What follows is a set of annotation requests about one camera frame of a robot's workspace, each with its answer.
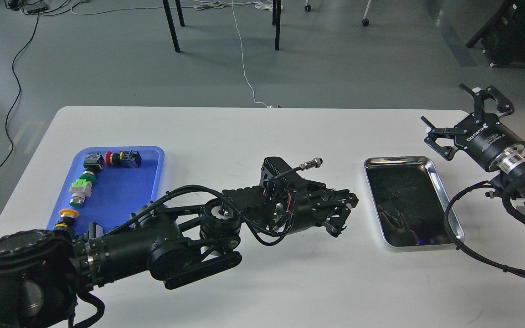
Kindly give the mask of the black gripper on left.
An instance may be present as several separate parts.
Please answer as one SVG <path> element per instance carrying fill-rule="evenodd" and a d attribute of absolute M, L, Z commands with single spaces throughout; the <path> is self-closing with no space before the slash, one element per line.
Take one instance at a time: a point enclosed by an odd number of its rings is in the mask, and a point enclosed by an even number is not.
<path fill-rule="evenodd" d="M 326 189 L 325 184 L 302 178 L 298 172 L 319 168 L 323 160 L 314 158 L 292 168 L 280 157 L 266 157 L 261 168 L 260 187 L 265 205 L 258 225 L 273 233 L 295 233 L 310 227 L 325 227 L 338 237 L 347 227 L 358 197 L 348 189 Z M 329 210 L 326 204 L 336 207 Z"/>

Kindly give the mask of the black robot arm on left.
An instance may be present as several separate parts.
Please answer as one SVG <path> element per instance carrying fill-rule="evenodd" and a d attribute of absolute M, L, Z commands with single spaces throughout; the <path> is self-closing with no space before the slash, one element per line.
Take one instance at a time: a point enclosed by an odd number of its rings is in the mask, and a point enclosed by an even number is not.
<path fill-rule="evenodd" d="M 267 157 L 258 185 L 221 192 L 184 185 L 98 237 L 74 236 L 66 215 L 52 230 L 0 237 L 0 328 L 47 328 L 64 320 L 88 328 L 105 311 L 94 287 L 148 271 L 175 289 L 234 268 L 242 261 L 236 251 L 242 224 L 266 246 L 311 227 L 339 236 L 358 197 L 299 175 L 322 162 L 292 168 Z"/>

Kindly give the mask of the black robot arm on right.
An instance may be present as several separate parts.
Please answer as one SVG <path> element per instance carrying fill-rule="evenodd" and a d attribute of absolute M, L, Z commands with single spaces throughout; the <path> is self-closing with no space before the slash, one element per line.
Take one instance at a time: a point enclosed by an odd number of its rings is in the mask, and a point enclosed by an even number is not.
<path fill-rule="evenodd" d="M 466 246 L 453 232 L 449 214 L 454 203 L 467 193 L 489 188 L 487 197 L 499 198 L 506 212 L 525 224 L 525 141 L 500 122 L 513 114 L 512 102 L 496 87 L 471 89 L 465 84 L 459 88 L 468 93 L 474 102 L 473 112 L 452 128 L 438 128 L 427 118 L 422 121 L 429 127 L 425 143 L 445 160 L 452 160 L 457 151 L 465 152 L 486 172 L 498 171 L 490 181 L 480 181 L 457 193 L 446 206 L 443 224 L 448 238 L 458 251 L 487 265 L 525 278 L 525 270 L 490 260 Z"/>

